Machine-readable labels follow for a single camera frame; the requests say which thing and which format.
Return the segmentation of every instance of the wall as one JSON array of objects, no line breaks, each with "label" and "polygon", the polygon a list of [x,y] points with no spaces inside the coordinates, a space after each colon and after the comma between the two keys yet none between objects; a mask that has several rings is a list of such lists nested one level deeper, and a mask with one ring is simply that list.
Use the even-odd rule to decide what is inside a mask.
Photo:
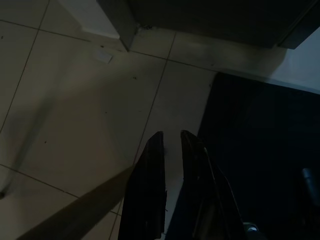
[{"label": "wall", "polygon": [[59,0],[87,33],[112,39],[120,36],[96,0]]},{"label": "wall", "polygon": [[320,94],[320,28],[296,49],[258,50],[249,67],[236,70],[263,82]]}]

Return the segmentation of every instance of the dark rug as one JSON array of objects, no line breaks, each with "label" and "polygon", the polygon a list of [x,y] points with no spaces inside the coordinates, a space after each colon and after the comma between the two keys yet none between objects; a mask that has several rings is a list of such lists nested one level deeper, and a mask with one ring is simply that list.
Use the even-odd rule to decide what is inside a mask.
[{"label": "dark rug", "polygon": [[320,169],[320,95],[218,73],[198,137],[228,178],[242,220],[296,239],[302,168]]}]

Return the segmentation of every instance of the white floor tile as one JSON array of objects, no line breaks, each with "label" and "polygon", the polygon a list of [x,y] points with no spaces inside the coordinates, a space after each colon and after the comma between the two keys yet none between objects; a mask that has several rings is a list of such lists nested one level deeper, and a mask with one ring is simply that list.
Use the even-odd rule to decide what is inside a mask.
[{"label": "white floor tile", "polygon": [[40,29],[75,38],[87,39],[81,25],[58,0],[50,1]]},{"label": "white floor tile", "polygon": [[117,218],[115,220],[114,227],[113,227],[113,231],[112,231],[112,234],[111,234],[111,237],[110,237],[110,240],[117,240],[118,239],[120,222],[121,222],[121,217],[117,216]]},{"label": "white floor tile", "polygon": [[48,0],[1,0],[0,20],[38,28]]},{"label": "white floor tile", "polygon": [[183,183],[180,131],[198,133],[215,72],[168,62],[143,135],[138,157],[148,139],[164,132],[167,231]]},{"label": "white floor tile", "polygon": [[37,30],[0,21],[0,128],[14,97]]},{"label": "white floor tile", "polygon": [[109,212],[82,240],[108,240],[116,215]]},{"label": "white floor tile", "polygon": [[[13,173],[0,166],[1,187]],[[0,200],[0,239],[16,239],[74,200],[69,194],[16,173],[7,195]]]},{"label": "white floor tile", "polygon": [[201,68],[238,69],[250,63],[257,47],[177,32],[169,59]]},{"label": "white floor tile", "polygon": [[153,27],[152,29],[138,29],[131,50],[152,56],[167,58],[173,43],[175,31]]},{"label": "white floor tile", "polygon": [[132,165],[165,65],[94,47],[40,31],[0,135],[2,164],[76,196]]}]

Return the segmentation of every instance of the floor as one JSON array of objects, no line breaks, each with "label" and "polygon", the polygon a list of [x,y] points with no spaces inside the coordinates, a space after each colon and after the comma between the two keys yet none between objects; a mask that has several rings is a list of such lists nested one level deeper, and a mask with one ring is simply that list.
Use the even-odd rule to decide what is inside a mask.
[{"label": "floor", "polygon": [[[156,131],[164,131],[167,231],[183,181],[180,130],[197,134],[217,71],[320,91],[318,31],[296,50],[266,50],[141,29],[131,51],[108,50],[106,64],[57,0],[3,0],[0,37],[6,240],[131,166]],[[116,240],[121,213],[122,202],[84,239]]]}]

